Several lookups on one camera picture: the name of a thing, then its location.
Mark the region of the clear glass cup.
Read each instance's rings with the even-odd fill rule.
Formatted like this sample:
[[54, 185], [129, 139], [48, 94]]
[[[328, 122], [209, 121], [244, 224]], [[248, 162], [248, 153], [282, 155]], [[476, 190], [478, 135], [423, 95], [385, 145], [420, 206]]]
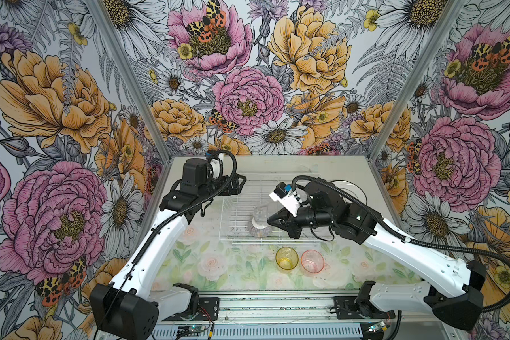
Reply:
[[254, 210], [252, 224], [257, 229], [264, 229], [269, 226], [268, 219], [280, 211], [282, 205], [278, 202], [270, 202], [264, 205], [260, 205]]

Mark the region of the amber glass cup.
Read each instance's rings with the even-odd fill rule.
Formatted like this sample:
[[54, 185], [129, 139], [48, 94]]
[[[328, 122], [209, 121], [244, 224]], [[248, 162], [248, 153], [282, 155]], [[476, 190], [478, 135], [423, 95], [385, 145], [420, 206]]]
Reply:
[[296, 250], [284, 246], [276, 252], [275, 260], [280, 269], [290, 271], [297, 267], [299, 256]]

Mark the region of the pink glass cup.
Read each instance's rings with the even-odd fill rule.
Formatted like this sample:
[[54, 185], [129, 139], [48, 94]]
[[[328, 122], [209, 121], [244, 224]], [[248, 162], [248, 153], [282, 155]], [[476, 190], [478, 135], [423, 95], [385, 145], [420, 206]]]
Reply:
[[303, 269], [311, 274], [320, 273], [324, 269], [325, 261], [320, 252], [309, 249], [303, 252], [301, 258]]

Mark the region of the plate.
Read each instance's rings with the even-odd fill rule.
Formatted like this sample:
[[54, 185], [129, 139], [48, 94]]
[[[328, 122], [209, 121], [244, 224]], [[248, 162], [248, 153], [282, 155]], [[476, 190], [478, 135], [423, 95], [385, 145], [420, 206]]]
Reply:
[[332, 182], [337, 188], [340, 188], [342, 191], [347, 192], [350, 196], [353, 196], [358, 201], [361, 201], [363, 204], [368, 203], [367, 196], [362, 188], [353, 184], [349, 181], [341, 181], [336, 180]]

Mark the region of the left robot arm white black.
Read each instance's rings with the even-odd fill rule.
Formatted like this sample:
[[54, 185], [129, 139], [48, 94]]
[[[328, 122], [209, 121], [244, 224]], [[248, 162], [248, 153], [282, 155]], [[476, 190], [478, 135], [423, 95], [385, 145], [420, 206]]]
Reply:
[[175, 283], [151, 299], [152, 285], [177, 239], [197, 213], [204, 214], [218, 196], [242, 192], [246, 178], [237, 172], [237, 159], [228, 151], [208, 153], [185, 161], [182, 177], [166, 194], [151, 228], [127, 264], [89, 296], [96, 329], [119, 339], [148, 339], [158, 322], [173, 316], [194, 316], [199, 290]]

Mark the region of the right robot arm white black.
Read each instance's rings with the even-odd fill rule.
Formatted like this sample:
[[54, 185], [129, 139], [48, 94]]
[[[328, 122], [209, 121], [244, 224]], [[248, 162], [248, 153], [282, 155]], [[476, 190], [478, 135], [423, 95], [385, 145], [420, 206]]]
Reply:
[[379, 212], [321, 178], [311, 178], [301, 190], [305, 200], [285, 183], [270, 192], [270, 199], [282, 208], [268, 218], [269, 225], [292, 239], [304, 229], [329, 228], [335, 236], [389, 256], [422, 279], [412, 285], [365, 282], [354, 303], [360, 313], [432, 313], [458, 330], [474, 328], [483, 313], [486, 269], [480, 262], [455, 259], [453, 251], [439, 252], [434, 244], [417, 245]]

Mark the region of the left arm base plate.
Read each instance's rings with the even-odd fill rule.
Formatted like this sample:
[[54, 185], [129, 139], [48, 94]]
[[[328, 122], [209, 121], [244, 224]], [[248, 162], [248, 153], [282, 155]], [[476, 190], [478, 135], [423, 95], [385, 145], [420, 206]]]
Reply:
[[206, 311], [210, 315], [210, 319], [212, 321], [217, 321], [220, 310], [220, 299], [219, 297], [201, 297], [199, 299], [198, 310], [194, 315], [181, 313], [178, 315], [172, 315], [171, 317], [167, 317], [164, 319], [166, 322], [190, 322], [190, 321], [208, 321], [208, 317], [203, 313]]

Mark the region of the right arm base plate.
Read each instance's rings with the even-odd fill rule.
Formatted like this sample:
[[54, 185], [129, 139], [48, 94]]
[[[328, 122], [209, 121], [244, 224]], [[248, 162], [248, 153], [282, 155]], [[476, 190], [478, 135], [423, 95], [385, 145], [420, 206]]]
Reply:
[[378, 310], [370, 301], [356, 301], [354, 296], [335, 296], [334, 305], [330, 307], [330, 314], [336, 315], [338, 320], [368, 320], [396, 318], [394, 311], [384, 312]]

